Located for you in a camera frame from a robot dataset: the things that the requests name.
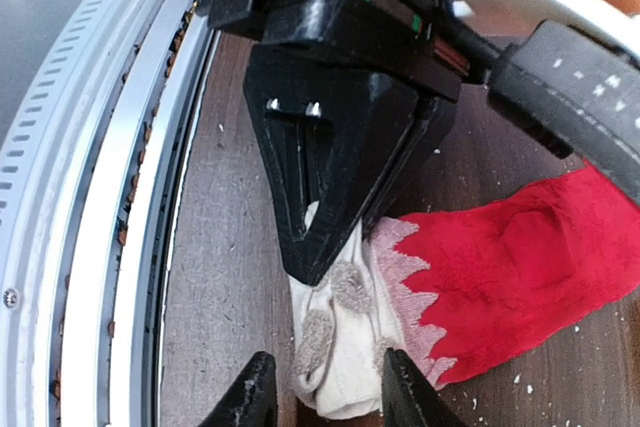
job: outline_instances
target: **red sock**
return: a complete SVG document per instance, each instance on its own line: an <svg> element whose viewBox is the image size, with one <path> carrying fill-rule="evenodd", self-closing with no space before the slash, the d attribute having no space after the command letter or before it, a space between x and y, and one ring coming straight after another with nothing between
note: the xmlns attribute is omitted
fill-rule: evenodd
<svg viewBox="0 0 640 427"><path fill-rule="evenodd" d="M407 351L437 387L537 347L640 283L640 211L590 166L470 211L384 219L372 246Z"/></svg>

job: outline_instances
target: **black plastic bracket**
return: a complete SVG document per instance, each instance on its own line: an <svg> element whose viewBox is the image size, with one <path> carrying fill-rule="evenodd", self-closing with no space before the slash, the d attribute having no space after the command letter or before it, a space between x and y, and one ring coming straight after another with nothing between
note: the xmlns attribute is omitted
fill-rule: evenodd
<svg viewBox="0 0 640 427"><path fill-rule="evenodd" d="M316 285L448 133L455 104L364 68L253 48L245 97L271 184L285 270ZM319 203L307 229L304 218Z"/></svg>
<svg viewBox="0 0 640 427"><path fill-rule="evenodd" d="M245 97L284 268L300 282L320 282L356 223L368 232L451 129L467 61L441 52L440 4L198 1L211 28L261 43Z"/></svg>
<svg viewBox="0 0 640 427"><path fill-rule="evenodd" d="M466 427L402 350L385 354L382 404L385 427ZM275 360L258 352L200 427L276 427L277 415Z"/></svg>

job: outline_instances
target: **fabric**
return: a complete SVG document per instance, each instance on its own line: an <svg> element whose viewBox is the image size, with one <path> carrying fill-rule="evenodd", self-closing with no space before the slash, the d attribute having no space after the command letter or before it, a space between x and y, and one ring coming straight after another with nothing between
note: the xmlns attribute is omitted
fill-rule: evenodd
<svg viewBox="0 0 640 427"><path fill-rule="evenodd" d="M310 225L317 204L307 212ZM384 282L369 267L358 225L320 284L289 278L295 356L292 386L328 419L381 409L381 370L388 347L401 347L402 327Z"/></svg>
<svg viewBox="0 0 640 427"><path fill-rule="evenodd" d="M640 283L640 213L593 167L466 212L383 219L382 274L436 387L537 347Z"/></svg>

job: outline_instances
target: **brown wood surface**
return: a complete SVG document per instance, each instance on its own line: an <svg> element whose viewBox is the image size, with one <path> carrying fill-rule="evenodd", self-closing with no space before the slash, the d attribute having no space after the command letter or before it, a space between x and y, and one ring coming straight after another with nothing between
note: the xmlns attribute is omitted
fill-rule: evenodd
<svg viewBox="0 0 640 427"><path fill-rule="evenodd" d="M297 405L288 388L288 286L241 91L250 45L224 37L220 47L180 208L166 314L162 425L197 425L252 353L264 349L277 358L280 425L325 426ZM575 158L554 159L490 111L484 98L483 89L465 89L454 131L392 213L474 207L579 166ZM605 307L580 322L579 330L566 329L485 375L445 388L442 397L469 425L640 425L635 298ZM382 420L373 414L330 425L373 427Z"/></svg>

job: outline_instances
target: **rivet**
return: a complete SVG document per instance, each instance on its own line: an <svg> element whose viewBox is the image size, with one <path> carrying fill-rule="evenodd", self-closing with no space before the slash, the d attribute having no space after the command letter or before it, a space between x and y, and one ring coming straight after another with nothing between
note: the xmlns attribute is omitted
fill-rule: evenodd
<svg viewBox="0 0 640 427"><path fill-rule="evenodd" d="M18 292L16 292L15 289L9 288L4 291L2 300L7 308L13 309L18 305Z"/></svg>
<svg viewBox="0 0 640 427"><path fill-rule="evenodd" d="M278 99L269 99L267 102L267 109L280 110L280 101Z"/></svg>
<svg viewBox="0 0 640 427"><path fill-rule="evenodd" d="M322 111L320 110L320 104L318 102L309 102L307 109L304 111L305 115L309 117L320 117Z"/></svg>

